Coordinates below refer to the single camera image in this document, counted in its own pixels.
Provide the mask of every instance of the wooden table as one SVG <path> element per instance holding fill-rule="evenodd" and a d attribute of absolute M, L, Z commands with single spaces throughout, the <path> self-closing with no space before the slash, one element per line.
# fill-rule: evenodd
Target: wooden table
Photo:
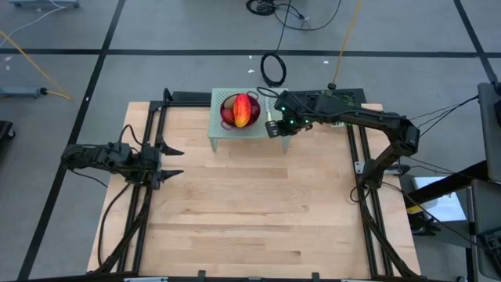
<path fill-rule="evenodd" d="M 125 124 L 138 138 L 148 106 L 128 106 Z M 314 125 L 293 137 L 286 154 L 279 139 L 220 140 L 213 153 L 208 121 L 208 108 L 168 108 L 166 143 L 185 155 L 163 157 L 163 166 L 185 172 L 153 192 L 140 275 L 194 277 L 203 269 L 208 277 L 309 278 L 319 272 L 322 278 L 370 278 L 359 207 L 348 196 L 355 177 L 346 128 Z M 375 157 L 388 145 L 387 137 L 371 129 L 367 135 Z M 124 142 L 137 146 L 129 132 Z M 394 176 L 384 181 L 399 185 Z M 103 211 L 123 187 L 123 178 L 112 175 Z M 106 219 L 104 258 L 123 235 L 131 192 Z M 402 195 L 386 186 L 379 194 L 388 240 L 419 273 Z M 89 270 L 97 268 L 96 242 L 97 234 Z"/>

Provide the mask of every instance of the gray floor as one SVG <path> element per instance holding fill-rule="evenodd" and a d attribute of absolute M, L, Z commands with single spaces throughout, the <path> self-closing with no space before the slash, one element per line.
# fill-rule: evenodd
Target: gray floor
<path fill-rule="evenodd" d="M 281 31 L 273 16 L 245 10 L 244 0 L 127 0 L 112 49 L 274 49 Z M 486 52 L 501 50 L 501 2 L 463 0 Z M 100 49 L 117 0 L 81 0 L 80 9 L 48 16 L 14 35 L 23 48 Z M 324 22 L 337 1 L 293 4 Z M 339 50 L 356 1 L 344 0 L 328 28 L 287 30 L 282 49 Z M 0 2 L 0 30 L 10 32 L 40 16 Z M 474 52 L 452 0 L 365 0 L 348 43 L 349 50 Z M 0 280 L 16 279 L 70 135 L 97 56 L 32 56 L 75 98 L 2 99 L 0 120 L 16 124 L 18 136 L 0 166 Z M 97 81 L 79 143 L 115 140 L 130 101 L 159 99 L 162 89 L 206 91 L 217 87 L 264 85 L 260 56 L 108 56 Z M 337 57 L 284 56 L 284 87 L 322 89 L 332 79 Z M 490 60 L 501 75 L 501 59 Z M 279 69 L 269 64 L 272 77 Z M 409 117 L 476 95 L 487 81 L 479 59 L 345 57 L 340 88 L 364 88 L 370 102 Z M 0 55 L 0 85 L 48 86 L 20 55 Z M 459 170 L 485 158 L 478 105 L 469 103 L 427 133 L 416 158 Z M 107 182 L 104 172 L 89 174 Z M 433 175 L 415 169 L 414 175 Z M 84 273 L 105 190 L 93 181 L 67 175 L 42 241 L 31 278 Z M 430 238 L 416 238 L 423 274 L 451 280 L 464 275 L 464 250 Z"/>

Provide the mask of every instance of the bowl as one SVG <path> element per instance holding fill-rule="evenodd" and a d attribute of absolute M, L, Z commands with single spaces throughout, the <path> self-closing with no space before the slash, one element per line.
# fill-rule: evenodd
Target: bowl
<path fill-rule="evenodd" d="M 250 102 L 250 108 L 254 107 L 254 109 L 257 109 L 257 110 L 254 110 L 254 111 L 250 111 L 250 119 L 249 121 L 247 122 L 247 124 L 243 127 L 236 127 L 236 125 L 233 123 L 233 124 L 228 124 L 224 121 L 224 118 L 222 116 L 222 111 L 225 109 L 225 103 L 226 101 L 228 101 L 229 99 L 235 97 L 235 96 L 238 96 L 240 94 L 247 94 L 249 96 L 249 102 Z M 226 130 L 239 130 L 239 129 L 244 129 L 244 128 L 248 128 L 250 127 L 251 125 L 253 125 L 256 120 L 259 118 L 259 115 L 261 114 L 261 107 L 259 106 L 259 102 L 258 102 L 258 99 L 259 99 L 259 95 L 256 93 L 256 92 L 247 92 L 247 93 L 238 93 L 238 94 L 235 94 L 235 95 L 231 95 L 230 97 L 226 98 L 222 103 L 221 103 L 221 106 L 219 108 L 219 114 L 221 115 L 221 126 L 226 129 Z"/>

